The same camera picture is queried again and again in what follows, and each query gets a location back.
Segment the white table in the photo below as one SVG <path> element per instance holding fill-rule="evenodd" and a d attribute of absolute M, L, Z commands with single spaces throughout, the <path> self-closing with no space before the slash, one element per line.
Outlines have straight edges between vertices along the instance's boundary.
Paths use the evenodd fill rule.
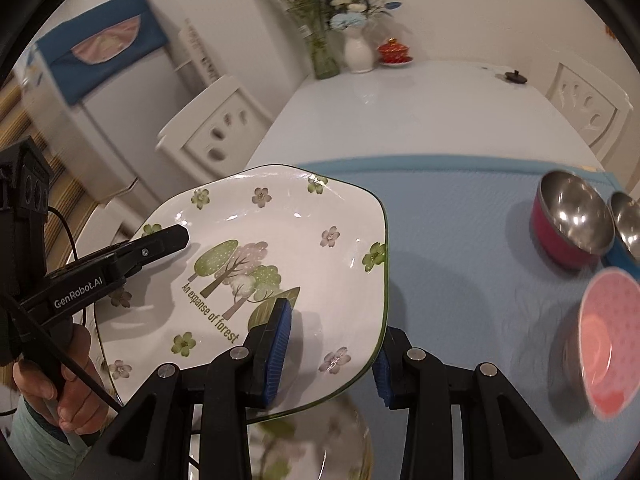
<path fill-rule="evenodd" d="M 480 155 L 602 170 L 587 144 L 507 67 L 427 61 L 306 80 L 252 156 L 263 164 L 382 155 Z"/>

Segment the white vase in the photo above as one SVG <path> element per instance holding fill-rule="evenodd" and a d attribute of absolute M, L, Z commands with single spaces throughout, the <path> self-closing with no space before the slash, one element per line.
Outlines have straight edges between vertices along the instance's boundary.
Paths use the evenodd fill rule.
<path fill-rule="evenodd" d="M 362 37 L 363 27 L 347 27 L 344 33 L 344 61 L 353 74 L 373 70 L 373 50 Z"/>

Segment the pink bowl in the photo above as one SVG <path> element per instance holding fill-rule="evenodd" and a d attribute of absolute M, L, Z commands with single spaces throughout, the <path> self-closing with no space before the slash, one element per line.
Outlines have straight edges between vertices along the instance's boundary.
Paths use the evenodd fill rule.
<path fill-rule="evenodd" d="M 578 314 L 582 386 L 600 420 L 622 412 L 640 387 L 640 285 L 611 267 L 590 281 Z"/>
<path fill-rule="evenodd" d="M 531 220 L 544 250 L 567 269 L 597 263 L 615 237 L 607 204 L 593 187 L 566 171 L 551 171 L 542 177 Z"/>

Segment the tree illustration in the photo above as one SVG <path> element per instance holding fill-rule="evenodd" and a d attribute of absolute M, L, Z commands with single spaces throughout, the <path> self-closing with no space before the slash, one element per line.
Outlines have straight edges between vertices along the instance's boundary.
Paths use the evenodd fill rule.
<path fill-rule="evenodd" d="M 198 276 L 210 276 L 220 267 L 226 264 L 229 257 L 238 248 L 238 240 L 227 240 L 221 244 L 209 249 L 201 257 L 196 260 L 193 270 L 195 271 L 189 277 L 189 283 Z"/>
<path fill-rule="evenodd" d="M 279 285 L 282 277 L 278 274 L 278 267 L 264 265 L 256 267 L 248 275 L 240 275 L 231 279 L 231 290 L 234 294 L 234 304 L 223 315 L 223 319 L 229 320 L 241 306 L 247 301 L 260 303 L 280 292 Z"/>
<path fill-rule="evenodd" d="M 279 292 L 267 300 L 264 300 L 255 308 L 251 316 L 249 316 L 246 329 L 251 330 L 254 326 L 265 324 L 269 320 L 269 316 L 273 312 L 273 307 L 275 306 L 278 298 L 286 298 L 289 300 L 291 307 L 294 308 L 299 294 L 300 287 L 297 286 L 296 288 L 290 288 L 284 292 Z"/>
<path fill-rule="evenodd" d="M 251 274 L 267 255 L 267 246 L 267 242 L 258 242 L 257 244 L 238 247 L 228 259 L 226 265 L 223 264 L 216 270 L 216 279 L 203 288 L 200 291 L 200 295 L 203 298 L 208 298 L 220 283 L 230 285 L 231 280 L 236 276 Z"/>

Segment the white wall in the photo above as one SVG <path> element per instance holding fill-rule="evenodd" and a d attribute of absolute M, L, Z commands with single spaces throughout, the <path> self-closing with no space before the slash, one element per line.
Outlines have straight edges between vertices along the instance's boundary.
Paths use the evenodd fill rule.
<path fill-rule="evenodd" d="M 628 93 L 635 113 L 612 157 L 604 161 L 622 184 L 640 156 L 640 75 L 622 46 L 583 0 L 399 0 L 378 39 L 392 34 L 416 59 L 468 59 L 513 66 L 543 94 L 556 67 L 549 49 L 569 49 Z"/>
<path fill-rule="evenodd" d="M 47 27 L 105 0 L 68 0 Z M 165 28 L 188 17 L 222 72 L 238 76 L 277 114 L 303 77 L 308 61 L 300 38 L 269 0 L 152 0 Z M 555 75 L 550 49 L 568 49 L 607 74 L 629 94 L 636 111 L 626 135 L 604 163 L 626 184 L 640 154 L 640 75 L 620 44 L 583 0 L 400 0 L 395 19 L 372 32 L 411 46 L 418 59 L 465 59 L 510 65 L 545 93 Z"/>

